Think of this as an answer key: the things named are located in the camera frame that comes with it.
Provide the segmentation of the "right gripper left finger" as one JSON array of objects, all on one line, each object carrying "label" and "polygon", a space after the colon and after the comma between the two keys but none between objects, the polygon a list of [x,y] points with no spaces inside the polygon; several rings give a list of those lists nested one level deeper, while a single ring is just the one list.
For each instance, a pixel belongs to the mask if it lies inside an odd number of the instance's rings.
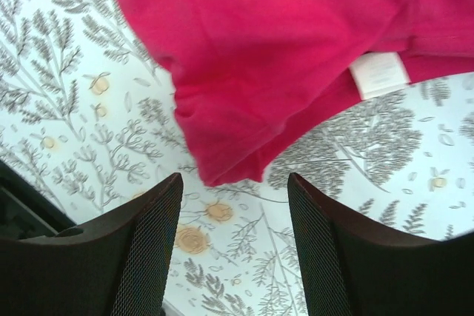
[{"label": "right gripper left finger", "polygon": [[3,315],[162,315],[182,177],[54,236],[1,239]]}]

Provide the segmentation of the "pink t shirt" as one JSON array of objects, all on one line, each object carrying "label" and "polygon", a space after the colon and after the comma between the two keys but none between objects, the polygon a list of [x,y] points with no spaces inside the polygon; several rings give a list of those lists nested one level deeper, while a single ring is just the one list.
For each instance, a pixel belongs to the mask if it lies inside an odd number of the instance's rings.
[{"label": "pink t shirt", "polygon": [[473,0],[117,0],[207,186],[260,181],[375,90],[473,70]]}]

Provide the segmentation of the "floral table mat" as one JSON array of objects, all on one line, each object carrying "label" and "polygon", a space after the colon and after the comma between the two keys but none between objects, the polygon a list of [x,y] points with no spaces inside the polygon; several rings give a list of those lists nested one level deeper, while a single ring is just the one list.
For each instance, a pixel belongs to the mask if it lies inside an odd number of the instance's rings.
[{"label": "floral table mat", "polygon": [[469,232],[473,75],[359,104],[289,147],[262,183],[206,188],[173,119],[169,75],[115,0],[1,0],[1,159],[76,223],[180,172],[170,309],[305,315],[288,175],[413,235]]}]

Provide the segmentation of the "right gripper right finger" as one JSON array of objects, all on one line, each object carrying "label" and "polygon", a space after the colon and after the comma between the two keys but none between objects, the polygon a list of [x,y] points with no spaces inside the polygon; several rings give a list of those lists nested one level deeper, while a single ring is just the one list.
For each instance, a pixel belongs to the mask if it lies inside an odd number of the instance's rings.
[{"label": "right gripper right finger", "polygon": [[287,193],[310,315],[473,313],[472,233],[435,241],[398,231],[295,173]]}]

